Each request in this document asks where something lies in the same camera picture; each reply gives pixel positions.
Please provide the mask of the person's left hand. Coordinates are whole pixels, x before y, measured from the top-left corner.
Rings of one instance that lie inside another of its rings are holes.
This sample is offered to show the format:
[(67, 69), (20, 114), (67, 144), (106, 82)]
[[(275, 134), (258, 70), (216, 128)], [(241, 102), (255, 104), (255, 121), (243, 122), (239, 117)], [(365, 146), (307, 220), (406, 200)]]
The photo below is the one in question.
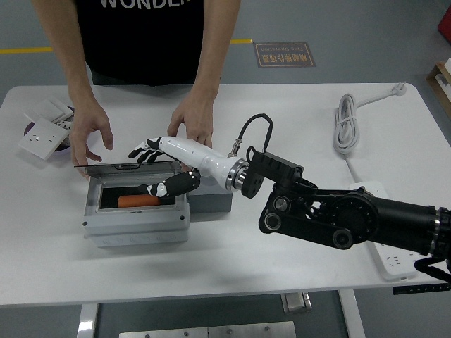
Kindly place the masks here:
[(167, 135), (174, 137), (179, 127), (185, 126), (188, 139), (212, 147), (214, 97), (191, 91), (174, 110)]

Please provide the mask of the person's right hand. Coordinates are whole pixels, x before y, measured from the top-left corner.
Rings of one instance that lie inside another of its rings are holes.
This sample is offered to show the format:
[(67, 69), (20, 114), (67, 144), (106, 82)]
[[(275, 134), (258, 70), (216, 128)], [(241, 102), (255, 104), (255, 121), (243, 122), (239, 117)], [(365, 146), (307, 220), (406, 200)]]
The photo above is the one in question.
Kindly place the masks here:
[(70, 132), (71, 160), (75, 167), (88, 165), (88, 159), (101, 162), (101, 156), (90, 151), (89, 136), (99, 131), (108, 150), (113, 150), (113, 133), (105, 110), (94, 98), (76, 101), (73, 126)]

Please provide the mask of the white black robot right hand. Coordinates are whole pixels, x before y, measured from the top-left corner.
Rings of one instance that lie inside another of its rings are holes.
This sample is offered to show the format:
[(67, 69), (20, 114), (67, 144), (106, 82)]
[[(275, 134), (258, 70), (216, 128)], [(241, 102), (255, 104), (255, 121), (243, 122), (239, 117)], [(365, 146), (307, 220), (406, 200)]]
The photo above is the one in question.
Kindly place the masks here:
[(142, 184), (141, 192), (158, 198), (169, 198), (185, 194), (198, 188), (203, 176), (213, 177), (217, 183), (228, 191), (233, 191), (235, 178), (241, 160), (226, 157), (213, 149), (192, 139), (182, 137), (159, 137), (147, 139), (135, 147), (128, 155), (137, 162), (151, 163), (161, 154), (180, 161), (190, 170), (179, 173), (164, 181), (152, 185)]

